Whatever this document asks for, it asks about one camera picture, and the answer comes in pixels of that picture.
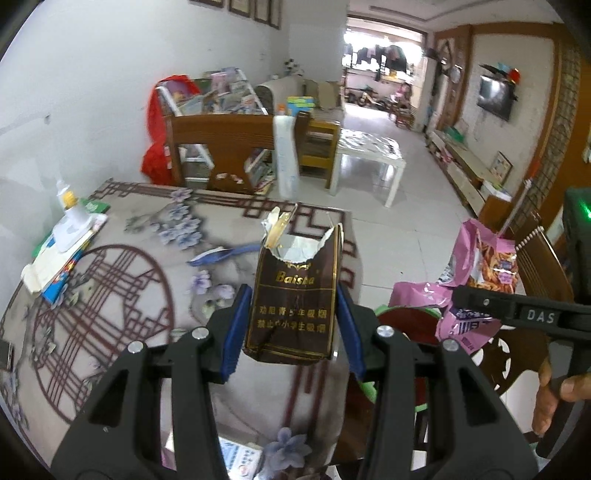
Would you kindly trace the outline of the right hand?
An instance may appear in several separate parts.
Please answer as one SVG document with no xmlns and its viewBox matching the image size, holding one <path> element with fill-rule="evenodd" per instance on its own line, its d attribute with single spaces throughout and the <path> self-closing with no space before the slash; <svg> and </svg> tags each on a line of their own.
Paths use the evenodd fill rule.
<svg viewBox="0 0 591 480">
<path fill-rule="evenodd" d="M 591 399 L 591 377 L 587 373 L 567 378 L 562 382 L 560 389 L 555 391 L 550 385 L 552 368 L 549 358 L 543 361 L 538 377 L 539 388 L 533 412 L 532 430 L 538 437 L 543 437 L 551 426 L 560 400 L 574 403 Z"/>
</svg>

